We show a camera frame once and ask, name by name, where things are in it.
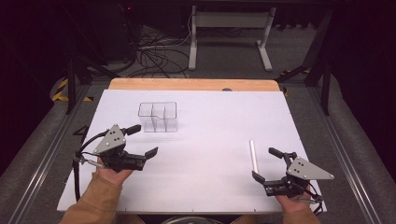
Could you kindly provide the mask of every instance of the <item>table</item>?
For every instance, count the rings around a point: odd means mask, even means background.
[[[233,91],[220,91],[225,88]],[[276,199],[267,197],[251,176],[248,141],[255,140],[259,173],[268,180],[282,177],[286,164],[269,155],[266,148],[276,146],[306,158],[276,82],[115,78],[102,96],[87,139],[113,122],[122,127],[134,125],[138,122],[136,107],[147,99],[174,99],[179,128],[177,133],[140,132],[126,137],[125,150],[130,153],[143,154],[153,147],[159,147],[159,152],[142,172],[134,172],[124,183],[119,213],[258,215],[281,211]],[[85,151],[93,151],[98,142]],[[80,166],[81,191],[87,188],[94,169],[88,164]],[[72,182],[65,187],[59,211],[75,202]]]

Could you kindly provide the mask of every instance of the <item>white table surface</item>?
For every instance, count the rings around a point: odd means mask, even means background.
[[[110,129],[140,124],[139,104],[176,102],[176,133],[136,133],[126,136],[131,154],[159,147],[143,171],[135,171],[123,186],[119,212],[131,214],[265,214],[280,212],[275,197],[267,197],[251,176],[249,140],[256,148],[259,173],[266,180],[285,175],[286,163],[269,147],[295,151],[308,160],[281,91],[116,91],[106,90],[86,140]],[[93,152],[101,139],[84,151]],[[80,165],[80,191],[85,191],[95,167]],[[316,181],[311,181],[318,193]],[[76,202],[70,174],[58,210]]]

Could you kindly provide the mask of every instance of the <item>hand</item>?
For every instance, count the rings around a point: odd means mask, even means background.
[[[102,160],[98,157],[98,162],[103,164]],[[96,173],[107,180],[108,182],[122,186],[123,182],[132,174],[133,170],[121,170],[120,172],[115,172],[113,169],[104,169],[96,167]]]
[[[300,202],[299,199],[310,200],[311,196],[304,192],[303,195],[298,195],[293,198],[288,198],[285,195],[277,195],[276,199],[280,203],[280,205],[282,205],[284,213],[292,213],[309,208],[310,203]]]

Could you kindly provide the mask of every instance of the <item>silver metal plate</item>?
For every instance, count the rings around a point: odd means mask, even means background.
[[[306,180],[334,179],[334,175],[300,157],[293,161],[289,167],[288,174]]]
[[[114,147],[119,147],[125,144],[125,138],[118,124],[114,124],[113,127],[107,132],[105,137],[93,151],[94,154],[99,155],[101,152],[110,150]]]

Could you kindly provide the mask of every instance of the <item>white stick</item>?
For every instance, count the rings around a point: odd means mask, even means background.
[[[250,143],[251,161],[253,162],[253,171],[258,174],[259,168],[257,168],[256,151],[254,149],[254,142],[252,139],[250,139],[249,143]]]

